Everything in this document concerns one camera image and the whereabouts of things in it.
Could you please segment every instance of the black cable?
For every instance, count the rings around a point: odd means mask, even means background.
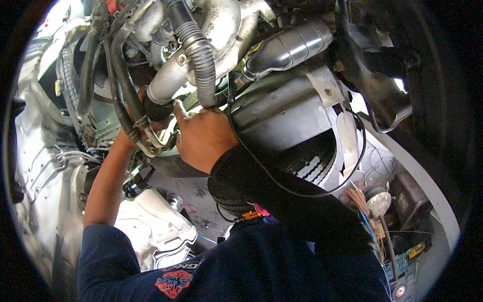
[[[220,214],[220,216],[223,218],[224,221],[231,222],[231,223],[236,222],[236,220],[230,220],[230,219],[226,218],[225,216],[223,216],[223,214],[220,211],[220,206],[218,205],[218,203],[216,203],[216,209],[218,210],[218,214]]]
[[[230,121],[230,126],[233,129],[233,132],[235,132],[235,135],[237,136],[238,141],[240,142],[240,145],[253,157],[253,159],[260,166],[260,168],[262,168],[262,170],[268,175],[268,177],[278,187],[280,187],[281,189],[289,192],[290,194],[293,194],[293,195],[299,196],[299,197],[305,197],[305,198],[319,198],[319,197],[324,197],[324,196],[329,195],[332,192],[337,191],[342,186],[344,186],[345,183],[349,181],[349,179],[352,177],[352,175],[354,174],[354,172],[357,170],[359,164],[362,161],[362,158],[364,157],[364,152],[366,151],[366,129],[364,128],[364,123],[362,122],[361,118],[357,114],[355,114],[354,112],[352,112],[351,110],[346,109],[348,112],[352,113],[352,115],[355,116],[357,118],[357,120],[360,122],[361,128],[362,128],[362,137],[363,137],[363,140],[364,140],[363,143],[362,143],[362,152],[361,152],[361,155],[359,156],[359,159],[357,160],[357,163],[355,164],[354,168],[352,169],[352,172],[349,174],[349,176],[346,178],[346,180],[343,183],[341,183],[340,185],[338,185],[337,187],[333,188],[330,191],[325,191],[325,192],[320,193],[320,194],[299,194],[299,193],[296,193],[294,191],[291,191],[290,189],[288,189],[287,187],[285,187],[284,185],[282,185],[281,183],[279,183],[273,177],[273,175],[270,173],[270,171],[262,164],[262,162],[256,157],[256,155],[253,154],[252,151],[250,151],[250,149],[245,145],[245,143],[243,142],[243,140],[238,135],[238,133],[237,133],[237,131],[235,129],[235,125],[233,124],[233,118],[232,118],[232,115],[231,115],[231,105],[233,104],[233,102],[235,100],[235,98],[234,98],[235,91],[236,91],[236,87],[235,87],[235,75],[234,75],[234,73],[230,72],[228,74],[228,93],[229,93],[229,97],[228,97],[228,101],[227,101],[227,104],[228,104],[228,120]]]

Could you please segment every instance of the red wire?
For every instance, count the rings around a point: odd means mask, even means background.
[[[181,196],[181,190],[180,190],[180,187],[178,185],[177,179],[174,179],[174,185],[176,186],[176,189],[178,190],[178,195]],[[185,207],[185,209],[188,211],[189,214],[198,212],[198,210],[194,206],[185,203],[185,199],[182,198],[182,197],[181,197],[181,205],[183,207]]]

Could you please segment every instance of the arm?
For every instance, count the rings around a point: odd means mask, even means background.
[[[85,207],[84,228],[91,224],[114,225],[121,203],[124,175],[134,146],[121,129],[92,184]]]
[[[239,146],[228,118],[219,109],[202,109],[200,114],[188,116],[177,103],[175,115],[182,134],[176,145],[186,163],[249,196],[295,236],[321,243],[317,245],[319,255],[372,250],[370,236],[357,214],[337,198],[303,198],[274,184]],[[315,194],[322,190],[293,175],[275,170],[271,173],[292,191]]]

